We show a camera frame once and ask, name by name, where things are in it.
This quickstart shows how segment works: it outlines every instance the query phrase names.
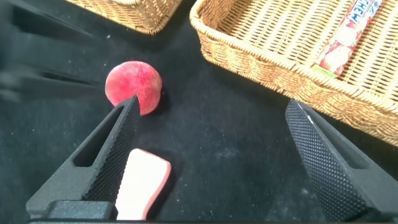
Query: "black surface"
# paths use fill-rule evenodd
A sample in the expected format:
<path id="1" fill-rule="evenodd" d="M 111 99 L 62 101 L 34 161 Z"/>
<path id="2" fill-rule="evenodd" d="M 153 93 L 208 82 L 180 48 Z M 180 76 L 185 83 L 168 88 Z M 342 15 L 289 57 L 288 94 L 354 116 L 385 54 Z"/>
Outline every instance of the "black surface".
<path id="1" fill-rule="evenodd" d="M 322 220 L 284 118 L 288 98 L 207 63 L 184 0 L 150 37 L 61 0 L 29 0 L 102 39 L 82 47 L 17 34 L 14 57 L 95 81 L 128 60 L 151 64 L 163 79 L 158 109 L 142 118 L 135 145 L 172 163 L 152 208 L 156 220 Z M 25 220 L 25 203 L 112 106 L 105 95 L 79 100 L 0 102 L 0 222 Z M 398 151 L 328 120 L 398 177 Z"/>

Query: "red peach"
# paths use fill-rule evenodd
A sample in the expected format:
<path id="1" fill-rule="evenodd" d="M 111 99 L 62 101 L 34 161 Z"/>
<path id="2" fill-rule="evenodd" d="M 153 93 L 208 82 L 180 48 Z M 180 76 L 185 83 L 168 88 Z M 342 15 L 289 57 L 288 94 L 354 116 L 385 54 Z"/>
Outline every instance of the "red peach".
<path id="1" fill-rule="evenodd" d="M 105 83 L 105 95 L 114 106 L 137 95 L 141 115 L 156 108 L 161 89 L 159 73 L 144 62 L 124 62 L 114 67 Z"/>

